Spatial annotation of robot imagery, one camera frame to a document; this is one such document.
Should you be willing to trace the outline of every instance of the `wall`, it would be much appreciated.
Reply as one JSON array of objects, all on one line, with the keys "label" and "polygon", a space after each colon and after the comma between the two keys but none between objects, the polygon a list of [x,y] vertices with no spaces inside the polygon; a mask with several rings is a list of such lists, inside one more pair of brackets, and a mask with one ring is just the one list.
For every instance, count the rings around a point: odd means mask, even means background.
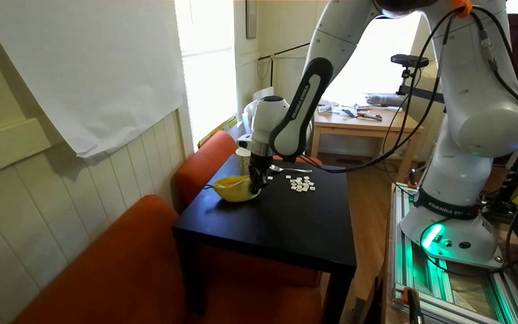
[{"label": "wall", "polygon": [[[311,42],[325,0],[259,2],[259,56],[271,56]],[[275,94],[291,101],[304,67],[307,49],[275,58]],[[270,85],[270,60],[259,64],[259,85]]]},{"label": "wall", "polygon": [[185,116],[180,107],[111,157],[82,163],[0,51],[0,323],[140,197],[172,200],[171,177],[190,146]]},{"label": "wall", "polygon": [[241,0],[234,0],[234,31],[235,31],[234,42],[235,42],[237,114],[243,114],[244,105],[252,101],[253,92],[259,91],[257,85],[259,42],[257,37],[255,40],[246,40],[244,2]]}]

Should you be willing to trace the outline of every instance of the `black table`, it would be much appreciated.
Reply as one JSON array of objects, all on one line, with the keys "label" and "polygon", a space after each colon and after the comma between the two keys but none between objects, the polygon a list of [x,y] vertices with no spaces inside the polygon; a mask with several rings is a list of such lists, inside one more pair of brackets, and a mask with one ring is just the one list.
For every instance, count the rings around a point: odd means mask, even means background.
[{"label": "black table", "polygon": [[[237,157],[228,159],[210,184],[228,175],[241,175],[239,164]],[[347,179],[313,170],[307,177],[314,182],[314,191],[295,193],[289,190],[286,175],[305,177],[298,173],[273,175],[268,188],[255,200],[244,204],[223,202],[208,186],[183,211],[172,235],[192,312],[205,310],[198,245],[214,245],[329,272],[322,323],[336,324],[340,321],[356,269]]]}]

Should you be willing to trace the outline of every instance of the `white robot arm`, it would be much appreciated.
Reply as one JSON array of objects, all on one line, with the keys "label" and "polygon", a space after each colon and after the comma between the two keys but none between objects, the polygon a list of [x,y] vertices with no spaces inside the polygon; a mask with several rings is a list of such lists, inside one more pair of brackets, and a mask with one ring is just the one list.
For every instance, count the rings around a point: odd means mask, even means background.
[{"label": "white robot arm", "polygon": [[[379,13],[410,11],[422,11],[433,31],[448,114],[417,202],[401,222],[401,231],[435,258],[496,269],[500,258],[494,235],[478,213],[478,200],[493,159],[518,150],[518,82],[509,60],[509,37],[503,40],[509,35],[503,0],[473,0],[473,11],[449,0],[331,0],[313,35],[307,65],[289,109],[278,125],[262,130],[270,132],[273,154],[291,161],[298,157],[314,107],[370,20]],[[264,186],[257,175],[264,175],[266,168],[253,166],[252,157],[255,190]]]}]

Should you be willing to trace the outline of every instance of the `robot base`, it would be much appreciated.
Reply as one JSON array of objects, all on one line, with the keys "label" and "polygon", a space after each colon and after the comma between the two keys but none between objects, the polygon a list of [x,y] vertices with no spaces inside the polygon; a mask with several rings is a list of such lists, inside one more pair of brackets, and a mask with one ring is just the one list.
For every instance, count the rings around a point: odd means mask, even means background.
[{"label": "robot base", "polygon": [[442,218],[424,208],[410,206],[401,220],[403,235],[435,258],[480,269],[500,269],[502,254],[487,220]]}]

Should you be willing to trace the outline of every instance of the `desk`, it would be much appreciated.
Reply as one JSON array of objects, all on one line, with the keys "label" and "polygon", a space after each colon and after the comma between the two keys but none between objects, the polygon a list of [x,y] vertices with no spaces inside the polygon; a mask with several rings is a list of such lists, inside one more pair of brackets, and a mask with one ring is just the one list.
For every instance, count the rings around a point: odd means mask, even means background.
[{"label": "desk", "polygon": [[[381,123],[368,121],[368,119],[350,119],[338,114],[314,114],[314,130],[311,139],[311,157],[316,159],[318,155],[318,145],[320,137],[325,134],[331,136],[343,136],[343,137],[363,137],[363,139],[383,139],[388,132],[388,137],[395,139],[401,125],[403,125],[403,114],[395,114],[392,110],[385,109],[370,109],[370,116],[381,116]],[[406,118],[404,128],[403,128],[403,139],[417,127],[417,123],[412,118]],[[395,181],[404,182],[406,173],[410,170],[410,164],[413,161],[417,143],[421,137],[421,128],[415,132],[413,137],[408,139],[406,150],[403,154],[403,161],[399,164],[399,172]]]},{"label": "desk", "polygon": [[[239,159],[228,159],[210,184],[228,175],[239,175]],[[212,188],[196,197],[172,229],[192,312],[205,312],[198,245],[214,245],[329,272],[322,321],[338,323],[356,269],[347,179],[318,170],[309,179],[316,191],[295,193],[286,173],[273,175],[246,204],[223,202]]]}]

